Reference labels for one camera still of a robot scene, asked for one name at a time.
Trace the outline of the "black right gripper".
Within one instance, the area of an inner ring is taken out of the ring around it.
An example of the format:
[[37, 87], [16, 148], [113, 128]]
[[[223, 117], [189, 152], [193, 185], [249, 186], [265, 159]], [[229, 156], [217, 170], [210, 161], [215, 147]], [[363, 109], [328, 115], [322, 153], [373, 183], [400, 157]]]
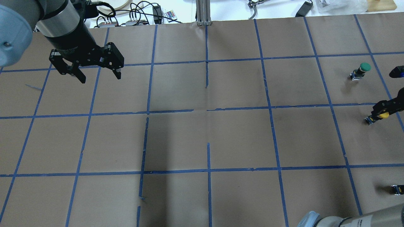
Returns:
[[398, 91], [397, 97], [391, 100], [382, 100], [377, 102], [373, 107], [371, 115], [378, 115], [389, 112], [390, 115], [404, 110], [404, 88]]

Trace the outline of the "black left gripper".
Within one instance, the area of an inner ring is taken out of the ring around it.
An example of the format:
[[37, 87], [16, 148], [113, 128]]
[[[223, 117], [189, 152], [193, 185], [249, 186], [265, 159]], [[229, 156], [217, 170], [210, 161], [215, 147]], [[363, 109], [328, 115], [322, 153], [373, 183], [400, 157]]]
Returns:
[[49, 60], [61, 74], [76, 77], [82, 84], [86, 76], [79, 66], [100, 66], [112, 70], [121, 79], [124, 56], [115, 43], [109, 42], [101, 47], [84, 24], [79, 24], [72, 32], [59, 37], [49, 37], [54, 49]]

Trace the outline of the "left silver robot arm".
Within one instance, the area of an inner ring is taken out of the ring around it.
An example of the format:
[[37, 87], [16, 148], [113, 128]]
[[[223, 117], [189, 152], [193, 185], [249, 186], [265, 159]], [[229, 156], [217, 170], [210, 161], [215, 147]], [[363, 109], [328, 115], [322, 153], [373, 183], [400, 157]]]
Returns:
[[114, 8], [106, 2], [91, 0], [2, 0], [1, 66], [16, 64], [29, 47], [37, 28], [53, 45], [49, 61], [62, 75], [76, 77], [81, 83], [86, 76], [80, 70], [84, 66], [100, 66], [112, 70], [121, 79], [124, 56], [114, 43], [97, 45], [85, 25], [85, 19], [107, 14], [98, 6]]

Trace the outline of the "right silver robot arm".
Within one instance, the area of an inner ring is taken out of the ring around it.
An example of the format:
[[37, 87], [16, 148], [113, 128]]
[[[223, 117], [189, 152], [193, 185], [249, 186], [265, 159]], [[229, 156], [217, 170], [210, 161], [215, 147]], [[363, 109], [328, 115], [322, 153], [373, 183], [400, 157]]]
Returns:
[[[365, 118], [365, 122], [371, 125], [401, 111], [403, 111], [403, 89], [398, 91], [395, 98], [377, 102], [371, 114]], [[301, 219], [298, 227], [402, 227], [403, 212], [403, 204], [350, 218], [337, 216], [322, 218], [319, 213], [310, 211]]]

